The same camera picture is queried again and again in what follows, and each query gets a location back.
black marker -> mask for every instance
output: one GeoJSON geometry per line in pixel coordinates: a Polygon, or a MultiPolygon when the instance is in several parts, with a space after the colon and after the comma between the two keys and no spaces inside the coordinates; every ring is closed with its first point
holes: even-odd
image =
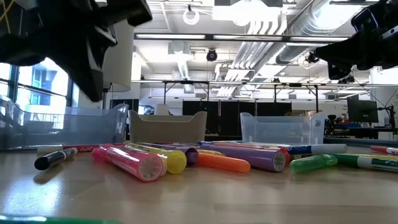
{"type": "Polygon", "coordinates": [[[64,161],[65,159],[76,153],[77,153],[77,148],[72,147],[62,151],[47,154],[45,156],[36,159],[35,168],[38,170],[46,170],[52,166],[61,163],[62,161],[64,161]]]}

clear plastic bin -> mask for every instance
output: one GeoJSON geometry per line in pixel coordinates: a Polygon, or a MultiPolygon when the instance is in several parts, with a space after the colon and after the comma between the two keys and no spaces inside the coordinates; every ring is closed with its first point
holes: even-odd
{"type": "Polygon", "coordinates": [[[38,105],[26,108],[29,112],[0,95],[0,150],[124,140],[128,105],[117,105],[112,110],[38,105]]]}
{"type": "Polygon", "coordinates": [[[241,113],[242,140],[279,144],[323,144],[325,115],[252,116],[241,113]]]}

lamp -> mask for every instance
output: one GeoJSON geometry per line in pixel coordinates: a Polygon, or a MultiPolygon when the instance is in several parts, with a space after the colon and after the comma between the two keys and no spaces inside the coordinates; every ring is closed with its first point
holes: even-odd
{"type": "Polygon", "coordinates": [[[164,104],[157,104],[155,108],[155,115],[169,115],[169,106],[164,104]]]}
{"type": "Polygon", "coordinates": [[[109,48],[104,57],[102,109],[105,109],[106,93],[109,90],[123,92],[131,88],[134,28],[124,20],[115,24],[114,30],[118,44],[109,48]]]}

desk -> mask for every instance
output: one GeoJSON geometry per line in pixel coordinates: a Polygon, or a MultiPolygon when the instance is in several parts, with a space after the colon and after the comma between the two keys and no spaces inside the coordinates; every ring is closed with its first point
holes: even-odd
{"type": "Polygon", "coordinates": [[[398,174],[391,172],[334,167],[244,175],[199,167],[143,184],[94,164],[87,153],[48,172],[35,170],[34,160],[31,153],[0,154],[0,213],[126,224],[398,222],[398,174]]]}
{"type": "Polygon", "coordinates": [[[349,135],[355,136],[355,138],[379,138],[379,132],[393,132],[391,128],[348,128],[349,135]]]}

yellow marker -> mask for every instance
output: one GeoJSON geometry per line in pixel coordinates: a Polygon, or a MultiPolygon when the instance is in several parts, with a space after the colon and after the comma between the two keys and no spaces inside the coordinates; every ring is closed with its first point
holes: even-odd
{"type": "Polygon", "coordinates": [[[206,149],[197,149],[199,153],[205,153],[205,154],[212,154],[216,156],[225,156],[224,154],[217,152],[217,151],[211,151],[211,150],[206,150],[206,149]]]}
{"type": "Polygon", "coordinates": [[[134,143],[129,143],[126,146],[130,146],[146,152],[158,154],[161,157],[165,157],[167,163],[167,171],[171,174],[180,174],[187,165],[187,157],[182,151],[164,150],[155,147],[141,146],[140,144],[134,143]]]}
{"type": "Polygon", "coordinates": [[[362,157],[368,157],[368,158],[372,158],[372,159],[389,159],[389,160],[398,161],[398,156],[383,156],[383,155],[369,155],[369,154],[356,154],[356,153],[344,153],[344,154],[338,154],[338,155],[362,156],[362,157]]]}

